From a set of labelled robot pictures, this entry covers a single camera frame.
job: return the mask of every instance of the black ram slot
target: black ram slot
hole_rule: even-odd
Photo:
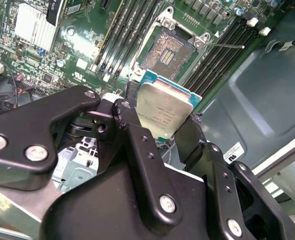
[[[135,7],[139,6],[138,1],[136,3],[131,3],[132,1],[129,0],[128,3],[130,3],[130,7],[126,6],[124,8],[123,13],[120,15],[120,18],[118,19],[117,22],[119,22],[121,20],[121,23],[117,24],[113,30],[113,34],[109,37],[107,44],[105,45],[102,53],[101,53],[101,58],[99,59],[99,61],[101,62],[102,59],[103,63],[100,66],[100,72],[103,73],[105,68],[107,67],[111,57],[113,56],[114,50],[117,46],[117,44],[119,43],[119,39],[122,37],[123,33],[124,33],[124,28],[126,27],[127,23],[129,22],[129,19],[132,16],[132,12],[133,9]]]
[[[134,40],[131,42],[131,45],[128,47],[129,50],[126,51],[122,61],[120,62],[117,70],[115,71],[115,74],[113,76],[114,81],[119,77],[122,68],[125,66],[125,64],[128,61],[128,58],[132,52],[131,50],[133,50],[135,44],[138,43],[140,36],[142,36],[145,33],[145,31],[147,30],[146,26],[149,24],[149,22],[151,20],[150,18],[151,18],[151,16],[153,16],[153,12],[155,11],[155,8],[159,3],[159,0],[153,0],[152,2],[153,2],[152,7],[149,9],[148,13],[146,14],[146,17],[144,18],[143,23],[140,25],[139,30],[137,31],[136,35],[134,36]]]
[[[228,64],[224,67],[224,71],[222,71],[218,76],[216,76],[207,86],[203,87],[202,89],[199,89],[198,94],[206,97],[210,91],[213,90],[213,88],[221,81],[221,79],[229,72],[231,67],[238,61],[238,59],[242,56],[244,53],[244,50],[248,49],[249,46],[255,41],[255,36],[250,36],[248,39],[247,44],[245,45],[245,49],[239,49],[236,52],[234,52],[233,57],[230,57],[230,61]]]
[[[244,45],[246,47],[246,42],[249,40],[249,36],[251,36],[252,32],[243,30],[241,34],[234,39],[234,41],[229,42],[231,45]],[[200,93],[200,88],[204,88],[206,85],[211,83],[215,79],[217,75],[220,75],[222,71],[224,71],[226,65],[229,61],[233,60],[233,56],[237,52],[244,52],[245,49],[235,49],[235,48],[225,48],[224,54],[221,54],[218,58],[218,61],[215,62],[215,65],[212,66],[213,70],[207,71],[207,74],[202,75],[199,78],[199,84],[195,85],[193,88],[193,92]]]
[[[147,0],[145,2],[142,3],[143,6],[147,5]],[[138,9],[136,9],[135,13],[138,12],[138,14],[136,14],[135,19],[132,21],[132,24],[129,28],[129,32],[127,32],[126,37],[123,38],[121,41],[118,42],[118,51],[116,52],[113,62],[109,68],[109,73],[113,72],[114,67],[116,66],[116,64],[120,61],[120,57],[122,56],[122,53],[124,51],[124,48],[126,48],[126,46],[128,44],[130,44],[129,38],[132,35],[132,32],[135,30],[135,26],[137,24],[139,24],[139,19],[142,18],[142,13],[144,12],[145,8],[143,8],[140,4],[138,5]]]
[[[236,30],[231,34],[224,44],[235,45],[237,43],[243,43],[242,41],[238,41],[242,39],[242,33],[244,32],[243,26],[239,25],[236,27]],[[190,90],[193,92],[197,91],[200,85],[206,81],[206,76],[211,73],[212,71],[217,71],[217,65],[225,60],[225,56],[227,53],[236,51],[235,48],[226,48],[226,47],[215,47],[215,53],[213,54],[211,59],[205,59],[203,61],[203,66],[199,67],[199,73],[195,76],[195,80],[190,86]]]
[[[227,39],[230,38],[231,35],[233,35],[233,32],[236,31],[238,29],[238,27],[240,26],[238,23],[239,23],[238,20],[234,20],[233,23],[230,25],[230,27],[227,29],[227,31],[224,33],[224,35],[220,38],[220,40],[217,43],[218,44],[225,43],[227,41]],[[190,77],[190,79],[185,83],[185,85],[184,85],[185,88],[191,87],[191,85],[194,83],[194,79],[197,78],[198,74],[204,68],[206,63],[213,57],[213,55],[215,55],[217,53],[217,51],[219,49],[220,48],[218,48],[218,47],[212,48],[210,53],[206,56],[205,60],[203,60],[201,62],[201,65],[198,67],[198,69],[194,72],[194,74]]]
[[[258,37],[258,31],[246,25],[244,19],[236,19],[218,41],[220,44],[244,45],[244,49],[214,47],[202,61],[184,87],[203,98],[229,72],[242,54]]]

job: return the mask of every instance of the heatsink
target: heatsink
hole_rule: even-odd
[[[26,3],[19,5],[15,35],[21,42],[51,52],[58,31],[58,27],[48,23],[44,13]]]

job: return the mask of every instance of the ram slot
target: ram slot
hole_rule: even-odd
[[[234,35],[234,38],[227,41],[225,44],[229,45],[244,45],[244,49],[241,51],[244,52],[246,47],[248,45],[246,44],[249,40],[249,34],[252,33],[252,31],[241,27],[240,32]],[[200,93],[200,89],[205,87],[206,84],[210,83],[217,75],[219,75],[222,71],[225,70],[226,63],[233,60],[233,55],[236,54],[240,49],[235,48],[222,48],[220,54],[217,55],[216,61],[213,61],[211,63],[210,67],[206,68],[206,72],[199,76],[198,80],[194,83],[193,87],[191,88],[191,91],[195,93]]]
[[[258,31],[237,18],[218,41],[220,44],[244,45],[244,49],[213,47],[184,87],[205,97],[229,72],[258,37]]]
[[[148,0],[145,0],[142,5],[147,6]],[[118,43],[118,51],[114,56],[114,60],[108,70],[109,73],[112,73],[116,64],[120,61],[120,58],[122,56],[122,53],[124,49],[126,48],[126,45],[131,44],[132,39],[130,38],[133,34],[135,34],[136,26],[140,23],[139,19],[142,18],[142,12],[144,12],[144,8],[142,8],[141,4],[138,4],[137,8],[135,9],[135,12],[133,13],[133,16],[130,18],[130,24],[127,26],[129,29],[129,32],[126,34],[124,33],[122,40]]]
[[[121,60],[120,64],[117,67],[117,70],[115,71],[115,74],[113,76],[113,81],[115,82],[116,79],[119,77],[122,68],[125,66],[125,64],[128,62],[129,57],[131,56],[131,53],[136,51],[135,44],[138,43],[139,38],[142,37],[145,34],[145,31],[148,29],[149,22],[151,21],[151,18],[153,18],[154,12],[156,10],[156,7],[159,3],[159,0],[151,0],[149,2],[148,7],[146,7],[146,11],[144,12],[139,25],[136,26],[136,30],[132,33],[131,44],[127,48],[123,59]]]
[[[256,37],[257,35],[251,35],[248,37],[248,40],[245,44],[245,49],[247,49],[249,46],[251,46],[254,43],[254,41],[256,40]],[[220,74],[215,76],[210,82],[208,82],[207,86],[200,88],[198,90],[199,94],[204,97],[207,96],[215,88],[215,86],[221,81],[221,79],[229,72],[229,70],[238,61],[238,59],[242,56],[243,53],[244,53],[244,49],[238,49],[237,51],[233,52],[232,56],[228,56],[230,60],[225,63],[225,66],[223,67],[224,70],[221,71]]]
[[[115,21],[115,26],[110,31],[111,34],[106,38],[104,47],[102,48],[101,53],[95,63],[99,67],[99,74],[103,74],[105,68],[111,60],[111,57],[113,56],[114,50],[123,34],[123,30],[127,25],[129,18],[131,17],[132,11],[138,4],[138,2],[136,2],[136,4],[134,3],[135,0],[128,0],[125,3],[125,5],[122,7],[123,11],[119,14],[119,17]]]

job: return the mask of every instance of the label sticker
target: label sticker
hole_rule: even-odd
[[[231,147],[230,150],[228,150],[224,155],[224,160],[230,164],[233,161],[237,160],[242,154],[244,154],[245,151],[243,147],[241,146],[240,142],[237,142],[233,147]]]

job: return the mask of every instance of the integrated circuit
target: integrated circuit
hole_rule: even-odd
[[[47,84],[50,84],[52,82],[53,77],[47,73],[44,74],[43,81]]]

